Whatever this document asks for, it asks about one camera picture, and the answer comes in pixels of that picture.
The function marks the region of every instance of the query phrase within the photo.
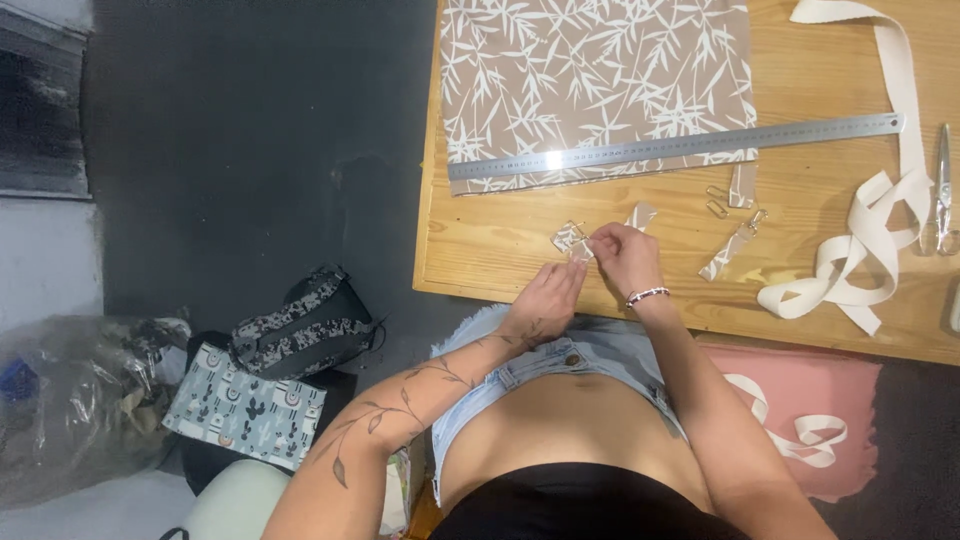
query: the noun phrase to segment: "black bag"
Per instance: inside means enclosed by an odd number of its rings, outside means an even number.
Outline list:
[[[283,309],[240,323],[230,355],[266,380],[292,380],[340,365],[370,349],[375,323],[342,268],[327,264],[294,285]]]

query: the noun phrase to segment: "metal ruler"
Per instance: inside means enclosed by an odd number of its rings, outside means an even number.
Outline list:
[[[903,131],[903,123],[903,114],[898,112],[866,114],[849,118],[811,120],[764,128],[623,142],[592,148],[556,150],[496,160],[451,163],[446,166],[446,170],[450,180],[473,180],[573,167],[610,165],[626,161],[692,156],[694,154],[708,154],[743,148],[767,148],[843,138],[898,134]]]

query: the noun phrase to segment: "dark floor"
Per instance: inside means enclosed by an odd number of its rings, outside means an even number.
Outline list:
[[[342,263],[381,351],[367,387],[481,303],[410,288],[434,0],[95,0],[84,81],[110,314],[228,330]],[[844,538],[960,537],[960,369],[892,362],[878,475],[819,504]]]

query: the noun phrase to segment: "plastic bag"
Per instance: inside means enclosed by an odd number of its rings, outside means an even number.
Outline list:
[[[0,509],[156,467],[178,382],[160,367],[183,373],[189,336],[180,319],[88,316],[0,335]]]

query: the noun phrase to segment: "pink fabric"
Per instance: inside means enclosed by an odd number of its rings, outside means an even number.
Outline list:
[[[736,373],[759,384],[770,406],[764,427],[773,433],[799,443],[793,421],[807,414],[829,414],[847,423],[847,440],[833,446],[836,462],[829,467],[817,469],[799,459],[784,458],[808,497],[836,503],[859,492],[874,477],[876,447],[870,438],[875,432],[873,401],[879,364],[806,351],[701,347],[724,374]],[[734,389],[747,406],[754,402],[751,395]]]

